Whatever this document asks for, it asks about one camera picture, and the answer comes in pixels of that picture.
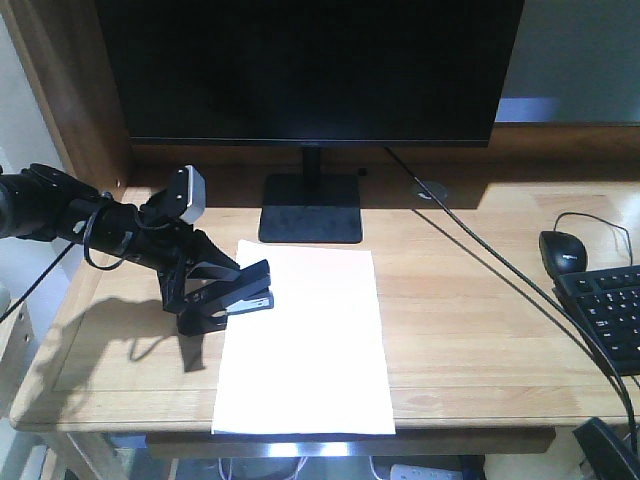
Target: power strip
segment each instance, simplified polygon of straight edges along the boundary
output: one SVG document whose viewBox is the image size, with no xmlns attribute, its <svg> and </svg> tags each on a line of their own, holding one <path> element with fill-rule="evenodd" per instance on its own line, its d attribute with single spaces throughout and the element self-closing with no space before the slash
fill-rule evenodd
<svg viewBox="0 0 640 480">
<path fill-rule="evenodd" d="M 391 467 L 389 480 L 462 480 L 462 472 L 411 465 L 394 465 Z"/>
</svg>

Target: desk leg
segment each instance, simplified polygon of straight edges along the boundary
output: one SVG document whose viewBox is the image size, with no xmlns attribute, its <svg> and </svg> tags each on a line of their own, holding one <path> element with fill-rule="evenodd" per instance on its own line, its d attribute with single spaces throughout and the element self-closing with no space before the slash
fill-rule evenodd
<svg viewBox="0 0 640 480">
<path fill-rule="evenodd" d="M 79 480 L 128 480 L 115 450 L 99 433 L 40 433 Z"/>
</svg>

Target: cable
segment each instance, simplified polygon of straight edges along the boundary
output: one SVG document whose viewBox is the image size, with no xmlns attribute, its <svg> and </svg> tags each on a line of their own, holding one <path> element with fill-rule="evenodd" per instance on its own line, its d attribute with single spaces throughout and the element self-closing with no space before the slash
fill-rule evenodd
<svg viewBox="0 0 640 480">
<path fill-rule="evenodd" d="M 114 205 L 114 203 L 115 203 L 115 202 L 112 201 L 113 199 L 109 198 L 109 197 L 110 197 L 110 195 L 108 197 L 106 197 L 106 198 L 108 198 L 110 201 L 108 201 L 106 203 L 103 203 L 98 208 L 96 208 L 93 211 L 93 213 L 91 213 L 91 216 L 89 217 L 89 220 L 87 220 L 87 224 L 84 227 L 84 233 L 82 234 L 82 251 L 84 253 L 84 259 L 93 268 L 97 268 L 98 270 L 102 270 L 102 271 L 105 271 L 105 272 L 106 271 L 110 271 L 110 270 L 115 270 L 120 265 L 122 265 L 122 263 L 125 261 L 125 258 L 122 257 L 118 261 L 116 261 L 115 263 L 112 263 L 111 265 L 107 265 L 106 267 L 101 267 L 100 265 L 97 265 L 93 261 L 93 259 L 91 258 L 91 251 L 89 250 L 89 243 L 91 242 L 91 236 L 93 235 L 93 227 L 95 226 L 96 221 L 98 220 L 98 217 L 100 216 L 100 214 L 102 214 L 108 208 L 112 207 Z"/>
<path fill-rule="evenodd" d="M 609 225 L 610 227 L 622 230 L 625 233 L 626 237 L 627 237 L 627 252 L 629 252 L 629 266 L 633 266 L 633 248 L 631 247 L 631 235 L 629 234 L 629 230 L 627 230 L 626 228 L 624 228 L 624 227 L 622 227 L 620 225 L 616 225 L 615 223 L 612 223 L 609 220 L 605 220 L 604 218 L 600 218 L 600 217 L 598 217 L 596 215 L 592 215 L 590 213 L 562 212 L 560 215 L 558 215 L 558 217 L 556 218 L 555 223 L 553 224 L 553 231 L 554 232 L 558 228 L 558 222 L 560 221 L 560 219 L 562 217 L 566 217 L 566 216 L 569 216 L 569 215 L 576 215 L 576 216 L 580 216 L 580 217 L 593 218 L 594 220 L 598 220 L 599 222 L 605 223 L 605 224 Z"/>
<path fill-rule="evenodd" d="M 31 286 L 27 288 L 27 291 L 24 292 L 24 294 L 18 300 L 16 300 L 16 303 L 14 303 L 11 307 L 7 309 L 6 312 L 2 314 L 2 316 L 0 317 L 0 323 L 4 322 L 9 317 L 9 315 L 11 315 L 15 311 L 16 308 L 22 305 L 22 303 L 27 299 L 27 297 L 31 295 L 31 293 L 38 287 L 38 285 L 40 285 L 40 282 L 42 282 L 42 280 L 45 279 L 45 277 L 49 274 L 49 272 L 53 270 L 53 267 L 55 267 L 60 262 L 60 260 L 62 260 L 64 256 L 67 253 L 69 253 L 69 251 L 73 246 L 74 246 L 74 243 L 69 243 L 69 245 L 67 245 L 64 248 L 64 250 L 62 250 L 60 255 L 58 255 L 55 258 L 55 260 L 53 260 L 53 262 L 51 262 L 51 264 L 40 274 L 40 276 L 36 278 L 35 282 L 33 282 Z"/>
<path fill-rule="evenodd" d="M 285 477 L 283 480 L 298 480 L 298 474 L 307 463 L 307 460 L 309 460 L 309 457 L 300 457 L 293 473 L 288 477 Z"/>
<path fill-rule="evenodd" d="M 233 464 L 231 463 L 233 460 L 230 458 L 229 459 L 229 476 L 227 477 L 227 474 L 224 473 L 224 466 L 222 465 L 222 459 L 219 458 L 218 459 L 218 473 L 220 474 L 220 478 L 222 480 L 232 480 L 232 475 L 233 475 Z"/>
<path fill-rule="evenodd" d="M 573 327 L 578 330 L 578 332 L 582 335 L 584 341 L 589 345 L 592 351 L 597 352 L 595 354 L 594 363 L 600 369 L 602 374 L 605 377 L 611 375 L 615 384 L 618 386 L 616 390 L 618 395 L 620 396 L 620 400 L 625 408 L 627 414 L 627 423 L 629 425 L 629 431 L 631 433 L 631 450 L 635 455 L 638 452 L 638 435 L 636 431 L 636 419 L 633 410 L 633 403 L 631 402 L 631 397 L 629 396 L 629 392 L 627 387 L 622 380 L 622 377 L 617 372 L 609 357 L 607 357 L 604 350 L 598 345 L 591 336 L 587 333 L 587 331 L 582 328 L 582 326 L 576 322 L 565 310 L 560 306 L 558 302 L 556 302 L 553 298 L 551 298 L 542 288 L 540 288 L 535 282 L 533 282 L 529 277 L 527 277 L 524 273 L 518 270 L 513 264 L 511 264 L 506 258 L 500 255 L 491 245 L 489 245 L 485 240 L 483 240 L 478 234 L 476 234 L 473 230 L 471 230 L 458 216 L 453 213 L 449 207 L 447 207 L 442 201 L 435 195 L 431 193 L 429 188 L 411 171 L 411 169 L 407 166 L 407 164 L 398 157 L 393 150 L 389 147 L 384 147 L 385 151 L 396 161 L 396 163 L 402 167 L 402 169 L 407 172 L 407 174 L 422 188 L 422 190 L 435 201 L 438 206 L 451 218 L 467 235 L 469 235 L 473 240 L 475 240 L 482 248 L 484 248 L 487 252 L 489 252 L 494 258 L 496 258 L 500 263 L 502 263 L 505 267 L 507 267 L 513 274 L 515 274 L 520 280 L 526 283 L 530 288 L 532 288 L 538 295 L 540 295 L 547 303 L 549 303 L 555 310 L 557 310 L 565 319 L 567 319 Z"/>
<path fill-rule="evenodd" d="M 369 456 L 369 468 L 371 468 L 371 474 L 373 475 L 373 477 L 376 480 L 385 480 L 384 478 L 382 478 L 380 475 L 378 475 L 378 472 L 376 472 L 376 467 L 373 464 L 373 457 Z"/>
<path fill-rule="evenodd" d="M 157 227 L 151 227 L 149 225 L 145 225 L 144 223 L 142 223 L 142 219 L 140 218 L 140 212 L 138 211 L 138 208 L 135 205 L 131 205 L 131 208 L 133 208 L 133 221 L 135 222 L 136 226 L 140 230 L 158 231 L 158 230 L 164 230 L 171 226 L 170 222 L 163 223 L 162 225 L 158 225 Z"/>
</svg>

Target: black cable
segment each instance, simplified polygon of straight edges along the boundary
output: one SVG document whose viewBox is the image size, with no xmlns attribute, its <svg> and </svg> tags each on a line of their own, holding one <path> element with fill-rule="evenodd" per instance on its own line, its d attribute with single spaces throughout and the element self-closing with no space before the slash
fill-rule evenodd
<svg viewBox="0 0 640 480">
<path fill-rule="evenodd" d="M 93 235 L 93 227 L 95 226 L 96 221 L 98 220 L 98 217 L 105 210 L 112 207 L 114 203 L 115 202 L 113 201 L 108 201 L 100 205 L 98 208 L 96 208 L 91 214 L 91 216 L 89 217 L 89 220 L 87 220 L 87 224 L 84 227 L 84 233 L 82 234 L 82 251 L 84 253 L 84 259 L 93 268 L 97 268 L 98 270 L 102 270 L 102 271 L 115 270 L 120 265 L 122 265 L 122 263 L 125 261 L 125 258 L 123 257 L 123 258 L 120 258 L 115 263 L 112 263 L 111 265 L 107 265 L 106 267 L 101 267 L 100 265 L 97 265 L 93 261 L 93 259 L 91 258 L 91 251 L 89 250 L 89 243 L 91 241 L 91 236 Z"/>
<path fill-rule="evenodd" d="M 482 248 L 484 248 L 487 252 L 489 252 L 494 258 L 496 258 L 500 263 L 502 263 L 505 267 L 507 267 L 513 274 L 515 274 L 520 280 L 526 283 L 530 288 L 532 288 L 538 295 L 540 295 L 547 303 L 549 303 L 555 310 L 557 310 L 564 318 L 566 318 L 573 327 L 578 330 L 578 332 L 582 335 L 584 341 L 589 345 L 592 351 L 597 352 L 597 355 L 594 359 L 595 365 L 600 369 L 602 374 L 605 377 L 611 375 L 615 383 L 618 385 L 617 393 L 620 396 L 620 400 L 625 408 L 627 414 L 627 423 L 629 425 L 629 432 L 631 435 L 631 450 L 634 454 L 637 455 L 638 452 L 638 435 L 636 430 L 636 419 L 633 410 L 633 403 L 631 401 L 631 397 L 629 396 L 629 391 L 622 380 L 622 377 L 615 369 L 609 357 L 607 357 L 604 350 L 598 345 L 591 336 L 587 333 L 587 331 L 582 328 L 582 326 L 576 322 L 565 310 L 562 306 L 556 302 L 553 298 L 551 298 L 542 288 L 540 288 L 535 282 L 533 282 L 529 277 L 527 277 L 524 273 L 518 270 L 513 264 L 511 264 L 506 258 L 500 255 L 491 245 L 489 245 L 485 240 L 483 240 L 478 234 L 476 234 L 473 230 L 471 230 L 458 216 L 453 213 L 449 207 L 447 207 L 442 201 L 431 193 L 429 188 L 422 182 L 407 166 L 407 164 L 398 157 L 393 150 L 389 147 L 384 147 L 385 151 L 396 161 L 402 169 L 407 172 L 407 174 L 422 188 L 422 190 L 430 196 L 433 201 L 435 201 L 438 206 L 473 240 L 475 240 Z"/>
<path fill-rule="evenodd" d="M 31 293 L 38 287 L 38 285 L 40 285 L 40 282 L 42 282 L 42 280 L 45 279 L 49 272 L 53 270 L 53 267 L 55 267 L 60 262 L 60 260 L 62 260 L 64 256 L 69 253 L 69 250 L 71 250 L 74 245 L 74 243 L 69 243 L 69 245 L 64 248 L 60 255 L 58 255 L 55 260 L 51 262 L 51 264 L 44 270 L 44 272 L 42 272 L 40 276 L 36 278 L 35 282 L 33 282 L 31 286 L 27 288 L 27 291 L 24 292 L 22 296 L 18 300 L 16 300 L 16 302 L 11 307 L 9 307 L 6 312 L 2 314 L 2 316 L 0 317 L 0 323 L 4 322 L 9 317 L 9 315 L 11 315 L 15 311 L 16 308 L 22 305 L 27 297 L 31 295 Z"/>
<path fill-rule="evenodd" d="M 558 217 L 556 218 L 555 223 L 553 224 L 553 231 L 554 232 L 558 228 L 558 222 L 560 221 L 560 219 L 562 217 L 566 217 L 566 216 L 569 216 L 569 215 L 576 215 L 576 216 L 579 216 L 579 217 L 593 218 L 594 220 L 598 220 L 599 222 L 605 223 L 605 224 L 609 225 L 610 227 L 622 230 L 625 233 L 625 236 L 627 237 L 627 252 L 629 252 L 629 266 L 633 266 L 633 248 L 631 247 L 631 235 L 629 234 L 629 230 L 627 230 L 626 228 L 624 228 L 621 225 L 616 225 L 615 223 L 612 223 L 609 220 L 605 220 L 604 218 L 600 218 L 600 217 L 598 217 L 596 215 L 592 215 L 590 213 L 562 212 L 560 215 L 558 215 Z"/>
<path fill-rule="evenodd" d="M 142 222 L 142 219 L 140 218 L 140 212 L 138 211 L 138 208 L 135 205 L 131 205 L 131 207 L 133 208 L 133 221 L 135 222 L 136 226 L 140 230 L 157 231 L 157 230 L 164 230 L 165 228 L 168 228 L 171 226 L 170 222 L 163 223 L 162 225 L 158 225 L 157 227 L 145 225 Z"/>
</svg>

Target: black monitor screen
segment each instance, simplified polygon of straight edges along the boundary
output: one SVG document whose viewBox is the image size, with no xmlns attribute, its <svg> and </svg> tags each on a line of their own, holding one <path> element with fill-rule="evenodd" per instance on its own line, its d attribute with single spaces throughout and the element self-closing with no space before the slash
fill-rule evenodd
<svg viewBox="0 0 640 480">
<path fill-rule="evenodd" d="M 486 145 L 522 0 L 98 0 L 138 143 Z"/>
</svg>

